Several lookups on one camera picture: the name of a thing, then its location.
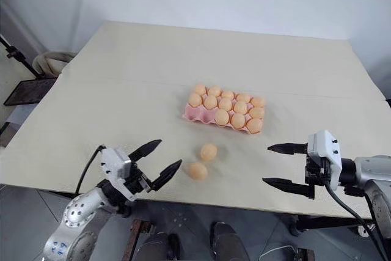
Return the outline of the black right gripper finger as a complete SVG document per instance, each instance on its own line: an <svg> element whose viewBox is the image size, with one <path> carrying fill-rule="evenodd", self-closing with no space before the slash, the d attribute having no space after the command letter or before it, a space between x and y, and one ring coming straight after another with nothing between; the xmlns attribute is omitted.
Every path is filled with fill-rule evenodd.
<svg viewBox="0 0 391 261"><path fill-rule="evenodd" d="M294 155L294 154L307 154L307 146L308 143L305 144L297 144L297 143L281 143L274 144L267 148L269 151L273 151L276 153Z"/></svg>
<svg viewBox="0 0 391 261"><path fill-rule="evenodd" d="M297 184L282 178L262 178L262 180L283 192L302 195L309 199L315 198L315 187L313 185Z"/></svg>

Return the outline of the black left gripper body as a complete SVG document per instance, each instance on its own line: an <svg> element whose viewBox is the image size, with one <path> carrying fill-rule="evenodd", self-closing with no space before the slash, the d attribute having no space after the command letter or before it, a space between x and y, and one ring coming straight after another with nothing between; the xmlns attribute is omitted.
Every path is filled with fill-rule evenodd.
<svg viewBox="0 0 391 261"><path fill-rule="evenodd" d="M134 160L131 160L130 171L125 179L125 187L134 195L143 191L149 193L152 190L152 182L138 168L137 162Z"/></svg>

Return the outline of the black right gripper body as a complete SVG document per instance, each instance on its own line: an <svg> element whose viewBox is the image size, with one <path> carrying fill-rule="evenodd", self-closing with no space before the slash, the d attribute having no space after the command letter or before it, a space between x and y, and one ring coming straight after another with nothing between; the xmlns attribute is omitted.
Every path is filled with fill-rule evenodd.
<svg viewBox="0 0 391 261"><path fill-rule="evenodd" d="M329 185L331 181L331 162L326 157L307 154L305 183L309 187Z"/></svg>

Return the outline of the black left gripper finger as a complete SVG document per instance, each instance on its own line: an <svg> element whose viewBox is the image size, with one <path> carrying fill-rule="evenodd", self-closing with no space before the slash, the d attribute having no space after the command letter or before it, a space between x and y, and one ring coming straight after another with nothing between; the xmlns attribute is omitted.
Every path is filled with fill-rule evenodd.
<svg viewBox="0 0 391 261"><path fill-rule="evenodd" d="M160 174L159 177L152 182L151 189L154 191L158 191L161 189L167 182L171 180L171 178L175 175L177 170L180 168L182 164L182 160L178 160L168 167L166 167Z"/></svg>
<svg viewBox="0 0 391 261"><path fill-rule="evenodd" d="M152 141L140 146L138 149L136 149L132 153L130 153L128 155L128 157L130 158L130 160L132 162L137 162L141 158L144 158L144 157L148 156L149 154L151 154L161 142L162 142L161 139L152 140Z"/></svg>

